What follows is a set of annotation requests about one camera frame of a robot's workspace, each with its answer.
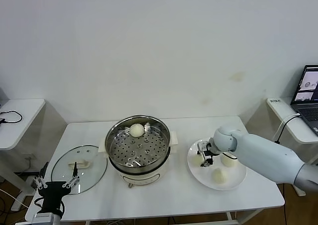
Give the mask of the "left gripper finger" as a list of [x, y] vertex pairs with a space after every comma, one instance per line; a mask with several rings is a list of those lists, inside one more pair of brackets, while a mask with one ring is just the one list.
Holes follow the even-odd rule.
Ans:
[[72, 188], [76, 183], [78, 183], [80, 180], [80, 177], [78, 176], [78, 168], [77, 168], [77, 162], [74, 163], [72, 178], [69, 182], [66, 182], [62, 185], [63, 188]]
[[34, 177], [34, 182], [37, 186], [37, 189], [45, 189], [48, 187], [44, 180], [48, 164], [49, 163], [46, 162], [45, 165], [40, 169], [38, 175]]

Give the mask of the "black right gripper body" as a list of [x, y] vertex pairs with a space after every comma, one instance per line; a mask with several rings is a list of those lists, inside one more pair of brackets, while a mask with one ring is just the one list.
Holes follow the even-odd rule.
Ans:
[[203, 143], [202, 144], [202, 152], [209, 151], [213, 154], [213, 156], [219, 155], [219, 150], [215, 146], [213, 139], [209, 139], [208, 141], [203, 141], [202, 143]]

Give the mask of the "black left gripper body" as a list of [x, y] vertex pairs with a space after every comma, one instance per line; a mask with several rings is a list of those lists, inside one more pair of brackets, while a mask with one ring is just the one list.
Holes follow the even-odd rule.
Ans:
[[43, 197], [41, 213], [63, 213], [65, 211], [62, 198], [71, 192], [70, 186], [64, 186], [65, 183], [65, 181], [47, 182], [47, 187], [39, 190], [39, 195]]

